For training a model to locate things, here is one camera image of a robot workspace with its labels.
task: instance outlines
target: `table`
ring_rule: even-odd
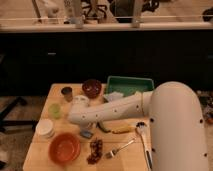
[[[143,152],[143,145],[140,137],[137,136],[135,143],[131,144],[127,148],[120,151],[116,157],[112,159],[106,159],[102,156],[101,160],[95,165],[89,165],[86,158],[90,154],[89,143],[93,138],[101,138],[103,140],[103,154],[109,152],[115,147],[119,147],[133,137],[136,136],[135,132],[124,133],[124,134],[112,134],[103,133],[100,129],[93,127],[93,138],[85,139],[79,135],[78,125],[69,123],[67,120],[68,112],[72,107],[71,102],[66,102],[63,95],[61,94],[61,89],[65,86],[71,86],[73,88],[73,96],[78,94],[83,94],[81,90],[81,84],[53,84],[47,96],[43,111],[41,113],[41,118],[49,118],[54,123],[55,134],[49,139],[38,136],[36,133],[30,144],[29,151],[27,153],[23,170],[24,171],[147,171],[146,161]],[[99,105],[103,103],[102,94],[104,92],[105,84],[103,84],[101,94],[90,101],[90,105]],[[53,104],[58,103],[61,105],[61,118],[53,119],[48,113],[48,107]],[[137,123],[139,121],[144,121],[149,125],[148,118],[138,118],[138,119],[125,119],[117,121],[107,121],[104,122],[107,128],[117,128],[127,123]],[[48,148],[52,139],[62,132],[71,132],[80,140],[81,143],[81,153],[79,157],[69,163],[66,167],[61,167],[53,163],[48,157]],[[150,134],[148,133],[148,145],[150,145]]]

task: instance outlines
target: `red bowl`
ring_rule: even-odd
[[[80,142],[71,133],[62,133],[56,136],[49,146],[50,159],[59,165],[65,165],[75,160],[80,154]]]
[[[89,98],[96,98],[101,92],[101,82],[96,79],[86,80],[82,85],[82,90]]]

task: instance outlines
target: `metal fork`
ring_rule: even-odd
[[[125,144],[125,145],[123,145],[123,146],[121,146],[119,148],[113,149],[110,152],[106,153],[105,154],[106,158],[108,158],[108,159],[113,158],[121,149],[127,147],[128,145],[132,144],[133,142],[135,142],[135,138],[133,138],[127,144]]]

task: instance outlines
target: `green tray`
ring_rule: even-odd
[[[135,94],[136,91],[144,92],[152,91],[153,89],[154,82],[150,78],[109,76],[106,93],[117,91],[123,93],[124,96],[130,96]]]

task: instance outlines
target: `orange bowl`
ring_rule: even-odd
[[[80,154],[80,142],[71,133],[62,133],[56,136],[49,146],[50,159],[59,165],[65,165],[75,160]]]

